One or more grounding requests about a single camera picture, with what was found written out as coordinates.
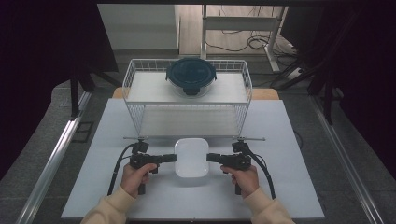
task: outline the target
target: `metal rail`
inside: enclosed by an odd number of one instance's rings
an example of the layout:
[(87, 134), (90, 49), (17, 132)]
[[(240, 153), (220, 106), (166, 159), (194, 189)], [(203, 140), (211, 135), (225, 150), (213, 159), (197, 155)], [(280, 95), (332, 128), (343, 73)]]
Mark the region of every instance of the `metal rail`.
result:
[(44, 167), (43, 172), (35, 183), (35, 187), (33, 188), (32, 193), (30, 194), (25, 206), (23, 207), (20, 216), (16, 223), (32, 223), (35, 219), (35, 215), (43, 202), (43, 199), (50, 187), (53, 177), (61, 164), (62, 159), (64, 158), (64, 153), (69, 146), (73, 134), (76, 131), (79, 122), (81, 121), (82, 115), (84, 113), (84, 109), (90, 100), (91, 93), (84, 92), (79, 100), (79, 112), (74, 120), (69, 120), (64, 128), (64, 132), (59, 138), (58, 143), (53, 149), (52, 154), (49, 157), (49, 161)]
[(344, 168), (347, 178), (355, 190), (356, 195), (358, 196), (358, 200), (361, 203), (361, 206), (366, 213), (370, 223), (378, 224), (384, 223), (384, 220), (379, 214), (378, 208), (375, 205), (375, 202), (369, 192), (369, 190), (364, 185), (361, 177), (359, 176), (358, 172), (356, 171), (352, 161), (347, 155), (347, 151), (345, 150), (341, 140), (339, 139), (337, 132), (335, 131), (332, 125), (329, 125), (326, 118), (324, 117), (322, 111), (322, 106), (318, 97), (310, 96), (311, 102), (318, 114), (319, 120), (329, 137), (330, 141), (332, 142), (332, 147), (334, 149), (335, 154), (337, 155), (341, 165)]

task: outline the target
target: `white tabletop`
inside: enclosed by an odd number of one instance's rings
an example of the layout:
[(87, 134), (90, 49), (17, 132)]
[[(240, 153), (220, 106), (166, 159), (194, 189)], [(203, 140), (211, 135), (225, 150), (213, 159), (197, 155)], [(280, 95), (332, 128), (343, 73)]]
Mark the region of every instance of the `white tabletop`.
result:
[[(118, 156), (134, 142), (124, 136), (136, 136), (132, 119), (123, 100), (110, 99), (62, 217), (84, 217), (106, 195)], [(265, 158), (276, 197), (293, 218), (324, 217), (282, 101), (252, 101), (242, 136), (265, 137), (266, 141), (247, 143), (254, 153)], [(149, 139), (148, 153), (173, 153), (177, 140)], [(233, 153), (231, 143), (235, 140), (206, 140), (209, 152)], [(121, 168), (116, 187), (120, 184)], [(269, 194), (263, 172), (259, 175), (261, 186)], [(128, 217), (143, 220), (237, 220), (250, 216), (242, 198), (234, 194), (231, 178), (213, 162), (209, 173), (198, 178), (179, 177), (173, 163), (161, 164), (159, 173), (150, 175), (146, 194), (139, 196), (128, 212)]]

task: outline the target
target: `hand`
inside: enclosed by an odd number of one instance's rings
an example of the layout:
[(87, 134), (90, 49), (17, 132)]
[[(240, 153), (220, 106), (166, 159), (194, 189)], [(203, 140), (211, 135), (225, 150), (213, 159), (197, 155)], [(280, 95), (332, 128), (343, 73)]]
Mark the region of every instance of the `hand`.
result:
[(137, 189), (140, 184), (149, 182), (149, 171), (157, 168), (157, 164), (149, 163), (140, 169), (134, 169), (129, 163), (123, 168), (121, 187), (132, 197), (137, 197)]
[(254, 165), (251, 165), (246, 171), (235, 170), (224, 165), (220, 166), (220, 169), (232, 174), (233, 184), (238, 183), (241, 187), (241, 195), (244, 199), (260, 187), (257, 168)]

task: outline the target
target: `white wire basket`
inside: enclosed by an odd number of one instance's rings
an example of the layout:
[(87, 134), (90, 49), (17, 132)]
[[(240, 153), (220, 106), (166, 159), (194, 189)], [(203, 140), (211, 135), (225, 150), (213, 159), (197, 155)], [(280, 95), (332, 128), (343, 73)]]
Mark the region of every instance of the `white wire basket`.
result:
[(217, 80), (201, 97), (183, 97), (165, 80), (174, 60), (133, 59), (122, 95), (138, 137), (238, 137), (252, 86), (245, 61), (206, 60)]

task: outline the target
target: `gray floor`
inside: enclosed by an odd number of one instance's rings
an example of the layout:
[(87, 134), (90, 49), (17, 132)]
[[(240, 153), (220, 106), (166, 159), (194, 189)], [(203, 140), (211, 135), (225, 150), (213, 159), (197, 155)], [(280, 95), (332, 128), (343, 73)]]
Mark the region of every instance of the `gray floor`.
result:
[[(120, 73), (110, 74), (123, 80), (128, 62), (132, 58), (177, 58), (182, 57), (173, 52), (161, 51), (117, 51), (115, 52)], [(230, 59), (236, 56), (211, 56), (209, 58)], [(238, 59), (247, 60), (252, 75), (253, 85), (273, 80), (270, 67), (265, 57), (239, 55)], [(64, 205), (78, 176), (89, 149), (94, 130), (98, 125), (106, 105), (115, 88), (102, 79), (92, 76), (97, 85), (86, 109), (83, 121), (92, 126), (89, 134), (75, 134), (75, 142), (71, 143), (63, 162), (55, 176), (49, 191), (41, 204), (34, 223), (78, 223), (78, 220), (61, 220)], [(306, 93), (309, 79), (280, 91), (293, 129), (301, 136), (296, 136), (308, 172), (311, 175), (322, 206), (325, 219), (296, 220), (297, 223), (370, 223), (361, 207), (356, 193), (340, 165), (329, 138), (326, 136), (318, 120), (310, 97)], [(35, 134), (18, 157), (7, 175), (0, 182), (0, 223), (15, 223), (35, 182), (46, 165), (51, 151), (54, 149), (66, 122), (70, 116), (69, 85), (64, 83), (53, 90), (52, 103), (48, 113), (42, 119)], [(332, 104), (334, 129), (339, 134), (346, 151), (352, 159), (362, 180), (370, 190), (385, 223), (396, 223), (396, 182), (384, 168), (381, 161), (366, 144), (344, 115), (338, 102)]]

